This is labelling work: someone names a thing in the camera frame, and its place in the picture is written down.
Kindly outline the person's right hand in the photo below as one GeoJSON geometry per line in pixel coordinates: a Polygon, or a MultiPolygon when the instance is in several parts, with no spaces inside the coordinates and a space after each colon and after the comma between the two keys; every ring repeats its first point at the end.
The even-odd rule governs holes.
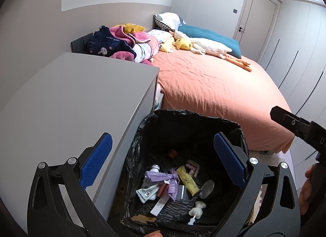
{"type": "Polygon", "coordinates": [[[300,192],[300,195],[298,198],[301,215],[305,215],[306,212],[308,211],[309,200],[310,200],[311,194],[312,194],[311,179],[312,179],[312,175],[314,173],[314,169],[317,166],[319,166],[319,163],[310,166],[309,169],[305,172],[306,181],[304,182],[304,184],[301,188],[301,192],[300,192]]]}

